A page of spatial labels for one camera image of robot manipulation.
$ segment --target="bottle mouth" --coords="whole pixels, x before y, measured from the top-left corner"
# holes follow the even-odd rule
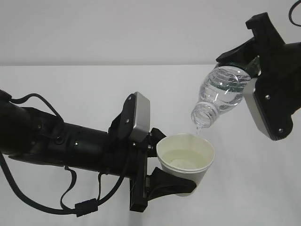
[[[191,119],[197,128],[209,128],[218,116],[217,108],[209,102],[198,102],[191,112]]]

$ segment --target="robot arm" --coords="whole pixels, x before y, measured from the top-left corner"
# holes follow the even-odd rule
[[[55,115],[35,108],[19,107],[30,97],[40,98]],[[143,212],[148,201],[169,194],[191,193],[193,181],[170,175],[155,168],[147,175],[147,159],[156,157],[156,144],[165,135],[150,129],[150,102],[139,92],[129,95],[122,112],[109,131],[99,131],[63,121],[55,109],[40,95],[21,99],[0,90],[0,165],[14,193],[28,205],[51,214],[76,214],[78,217],[97,211],[117,191],[124,177],[130,179],[130,210]],[[2,154],[9,158],[39,165],[65,166],[75,184],[76,173],[69,167],[118,175],[112,190],[102,199],[91,199],[57,210],[26,197],[16,185]]]
[[[251,74],[244,97],[257,128],[272,140],[284,139],[293,129],[291,115],[301,107],[301,42],[286,44],[267,13],[246,25],[254,37],[216,60],[244,68],[259,57],[261,74]]]

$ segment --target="paper cup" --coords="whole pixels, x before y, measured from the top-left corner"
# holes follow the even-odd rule
[[[162,170],[194,181],[197,186],[214,160],[212,145],[191,134],[166,137],[157,144]]]

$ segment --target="clear plastic bottle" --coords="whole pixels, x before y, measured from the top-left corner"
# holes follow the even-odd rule
[[[252,61],[248,69],[258,74],[259,60]],[[200,87],[198,102],[191,112],[198,133],[241,102],[244,87],[250,79],[245,70],[235,66],[216,67],[207,75]]]

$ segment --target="white background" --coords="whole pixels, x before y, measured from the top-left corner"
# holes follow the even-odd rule
[[[245,22],[259,13],[301,41],[295,1],[0,0],[0,65],[214,64],[253,36]]]
[[[151,102],[151,126],[166,135],[194,133],[190,112],[198,88],[213,65],[187,66],[40,66],[0,67],[0,88],[19,98],[43,95],[69,123],[107,130],[125,98],[140,91]],[[39,100],[27,106],[46,111]],[[129,182],[99,211],[76,218],[54,216],[23,204],[0,172],[0,221],[3,226],[299,226],[301,222],[301,115],[290,136],[273,142],[259,132],[243,101],[202,133],[213,144],[216,159],[195,193],[170,195],[149,202],[144,213],[128,210]],[[30,198],[59,207],[70,183],[63,168],[8,160],[20,188]],[[158,160],[149,160],[149,174]],[[95,198],[97,173],[76,170],[78,182],[65,202]],[[117,180],[102,178],[106,194]]]

